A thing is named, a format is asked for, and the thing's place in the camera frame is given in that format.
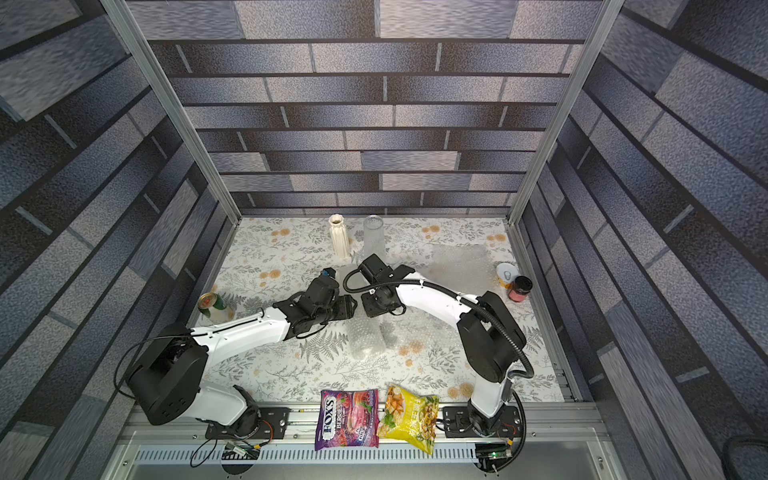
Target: mounting plate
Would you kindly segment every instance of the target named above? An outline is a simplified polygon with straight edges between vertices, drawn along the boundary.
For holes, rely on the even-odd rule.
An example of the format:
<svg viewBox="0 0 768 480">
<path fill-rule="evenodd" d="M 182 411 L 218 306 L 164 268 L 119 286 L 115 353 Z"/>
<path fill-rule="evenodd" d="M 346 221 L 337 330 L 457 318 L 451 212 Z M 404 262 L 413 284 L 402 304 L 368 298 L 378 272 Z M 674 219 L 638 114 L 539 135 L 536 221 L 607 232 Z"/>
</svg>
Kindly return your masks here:
<svg viewBox="0 0 768 480">
<path fill-rule="evenodd" d="M 366 311 L 368 318 L 376 318 L 388 311 L 378 300 L 376 300 L 376 296 L 371 293 L 365 292 L 360 296 L 360 299 L 362 301 L 362 308 Z"/>
<path fill-rule="evenodd" d="M 465 439 L 477 437 L 478 433 L 469 422 L 467 407 L 443 407 L 442 418 L 445 421 L 445 437 L 448 439 Z M 489 438 L 511 439 L 520 437 L 520 412 L 514 406 L 502 406 L 502 414 L 494 427 L 495 434 Z"/>
<path fill-rule="evenodd" d="M 288 413 L 290 412 L 290 409 L 288 408 L 259 408 L 259 413 L 261 413 L 262 420 L 267 420 L 270 425 L 272 425 L 272 428 L 274 429 L 274 432 L 272 434 L 272 440 L 282 440 L 285 438 L 286 434 L 286 427 L 288 426 Z M 232 436 L 227 435 L 226 430 L 218 429 L 217 427 L 213 425 L 208 425 L 208 430 L 205 432 L 205 438 L 210 440 L 231 440 Z M 270 427 L 266 426 L 264 422 L 260 423 L 259 430 L 248 437 L 248 439 L 254 439 L 254 440 L 267 440 L 270 437 Z"/>
</svg>

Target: fox's berries candy bag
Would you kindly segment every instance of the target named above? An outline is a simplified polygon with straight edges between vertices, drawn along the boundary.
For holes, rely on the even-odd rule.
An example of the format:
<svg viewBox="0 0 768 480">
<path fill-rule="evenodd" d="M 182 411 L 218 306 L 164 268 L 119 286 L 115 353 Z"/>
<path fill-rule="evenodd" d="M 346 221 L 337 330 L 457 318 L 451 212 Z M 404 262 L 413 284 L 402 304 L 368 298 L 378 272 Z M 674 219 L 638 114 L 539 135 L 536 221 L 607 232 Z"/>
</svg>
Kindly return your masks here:
<svg viewBox="0 0 768 480">
<path fill-rule="evenodd" d="M 320 393 L 315 450 L 325 447 L 378 447 L 379 391 Z"/>
</svg>

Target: open can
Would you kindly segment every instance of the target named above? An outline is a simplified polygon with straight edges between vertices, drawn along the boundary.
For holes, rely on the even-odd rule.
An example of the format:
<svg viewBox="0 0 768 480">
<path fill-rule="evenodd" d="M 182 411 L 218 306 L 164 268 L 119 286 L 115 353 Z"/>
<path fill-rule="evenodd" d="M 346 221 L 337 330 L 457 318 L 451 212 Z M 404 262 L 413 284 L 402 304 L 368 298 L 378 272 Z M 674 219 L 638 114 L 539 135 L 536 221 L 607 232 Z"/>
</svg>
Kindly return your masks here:
<svg viewBox="0 0 768 480">
<path fill-rule="evenodd" d="M 509 287 L 512 286 L 512 280 L 519 274 L 518 268 L 511 263 L 504 262 L 496 266 L 498 284 L 505 290 L 508 290 Z"/>
<path fill-rule="evenodd" d="M 234 320 L 235 311 L 228 306 L 221 296 L 208 292 L 197 300 L 197 309 L 212 323 L 225 323 Z"/>
</svg>

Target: table surface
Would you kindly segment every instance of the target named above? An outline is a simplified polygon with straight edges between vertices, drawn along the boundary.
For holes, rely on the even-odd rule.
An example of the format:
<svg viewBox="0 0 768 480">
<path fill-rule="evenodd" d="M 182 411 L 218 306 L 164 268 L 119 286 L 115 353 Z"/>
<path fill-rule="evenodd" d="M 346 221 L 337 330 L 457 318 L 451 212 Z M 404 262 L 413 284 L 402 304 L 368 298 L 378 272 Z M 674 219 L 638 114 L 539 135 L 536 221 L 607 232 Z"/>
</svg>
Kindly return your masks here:
<svg viewBox="0 0 768 480">
<path fill-rule="evenodd" d="M 345 219 L 352 251 L 362 249 L 362 221 Z M 213 291 L 237 305 L 241 317 L 306 289 L 322 268 L 353 268 L 349 259 L 333 254 L 328 227 L 324 218 L 244 218 Z M 384 227 L 392 267 L 405 263 L 449 288 L 477 295 L 491 290 L 505 298 L 492 278 L 496 264 L 515 264 L 502 218 L 387 217 Z M 482 260 L 465 268 L 478 255 L 484 255 L 478 257 Z M 456 275 L 457 269 L 465 273 Z M 488 289 L 462 290 L 464 285 Z M 525 353 L 535 371 L 533 379 L 518 383 L 521 399 L 562 402 L 530 302 L 505 298 L 505 304 L 526 335 Z M 356 316 L 364 315 L 359 306 Z M 240 385 L 261 402 L 317 402 L 322 389 L 383 392 L 390 383 L 419 395 L 438 395 L 443 402 L 469 398 L 475 373 L 455 329 L 417 309 L 372 321 L 379 322 L 387 347 L 379 356 L 354 360 L 345 322 L 331 322 L 309 339 L 290 339 L 226 359 L 211 366 L 204 378 Z M 198 325 L 206 322 L 200 316 Z"/>
</svg>

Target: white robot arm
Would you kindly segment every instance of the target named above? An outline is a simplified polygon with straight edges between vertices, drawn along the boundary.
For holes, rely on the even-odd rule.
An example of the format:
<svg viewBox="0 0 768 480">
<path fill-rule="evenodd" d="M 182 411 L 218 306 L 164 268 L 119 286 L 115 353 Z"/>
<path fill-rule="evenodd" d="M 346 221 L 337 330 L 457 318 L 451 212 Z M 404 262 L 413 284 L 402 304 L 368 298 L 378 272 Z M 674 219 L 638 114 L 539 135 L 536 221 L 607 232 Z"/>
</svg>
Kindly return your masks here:
<svg viewBox="0 0 768 480">
<path fill-rule="evenodd" d="M 371 285 L 347 288 L 346 281 L 358 271 Z M 203 371 L 247 350 L 307 333 L 316 324 L 351 318 L 357 303 L 349 295 L 339 295 L 333 275 L 332 269 L 324 270 L 306 292 L 256 315 L 191 330 L 181 324 L 167 327 L 161 332 L 165 338 L 153 341 L 124 376 L 149 421 L 160 425 L 186 416 L 215 422 L 240 438 L 255 431 L 259 413 L 253 399 L 238 386 L 202 379 Z M 511 370 L 511 364 L 520 359 L 525 373 L 532 376 L 530 363 L 520 351 L 525 337 L 495 294 L 456 294 L 435 286 L 410 267 L 401 265 L 393 270 L 376 256 L 366 259 L 344 283 L 350 292 L 365 291 L 362 303 L 368 316 L 408 306 L 424 310 L 459 331 L 468 361 L 477 373 L 468 408 L 475 411 L 472 425 L 480 435 L 488 433 L 498 420 L 506 400 L 502 391 L 511 386 L 514 375 L 510 373 L 518 372 Z M 489 318 L 493 318 L 494 327 L 486 330 L 479 320 Z"/>
</svg>

